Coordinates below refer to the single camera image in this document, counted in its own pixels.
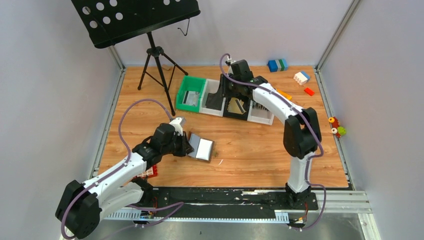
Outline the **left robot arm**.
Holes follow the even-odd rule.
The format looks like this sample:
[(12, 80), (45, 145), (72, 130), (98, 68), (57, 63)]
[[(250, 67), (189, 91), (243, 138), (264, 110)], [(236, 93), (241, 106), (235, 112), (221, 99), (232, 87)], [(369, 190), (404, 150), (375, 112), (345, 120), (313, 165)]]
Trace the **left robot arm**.
[(158, 164), (165, 155), (185, 157), (193, 152), (183, 121), (177, 117), (160, 124), (152, 136), (102, 174), (82, 183), (69, 182), (55, 212), (62, 237), (83, 239), (115, 211), (135, 203), (149, 206), (153, 201), (152, 186), (139, 174)]

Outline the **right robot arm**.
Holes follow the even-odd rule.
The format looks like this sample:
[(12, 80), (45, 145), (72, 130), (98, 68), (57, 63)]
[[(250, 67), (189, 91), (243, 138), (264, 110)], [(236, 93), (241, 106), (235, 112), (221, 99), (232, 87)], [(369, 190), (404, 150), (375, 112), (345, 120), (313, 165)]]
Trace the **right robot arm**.
[(302, 108), (277, 90), (262, 76), (254, 76), (246, 60), (225, 61), (228, 72), (221, 72), (219, 87), (206, 97), (207, 108), (221, 107), (231, 98), (244, 103), (255, 102), (277, 117), (284, 126), (283, 146), (291, 156), (290, 175), (285, 185), (285, 201), (292, 209), (298, 209), (311, 194), (309, 181), (310, 163), (322, 150), (322, 135), (317, 112)]

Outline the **brown leather card holder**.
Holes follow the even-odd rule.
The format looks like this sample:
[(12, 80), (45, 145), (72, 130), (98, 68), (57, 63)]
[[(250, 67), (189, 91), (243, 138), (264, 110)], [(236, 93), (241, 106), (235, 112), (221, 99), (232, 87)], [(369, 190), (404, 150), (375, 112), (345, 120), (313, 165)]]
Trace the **brown leather card holder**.
[(215, 142), (190, 132), (189, 142), (194, 148), (194, 158), (196, 160), (209, 163), (212, 158)]

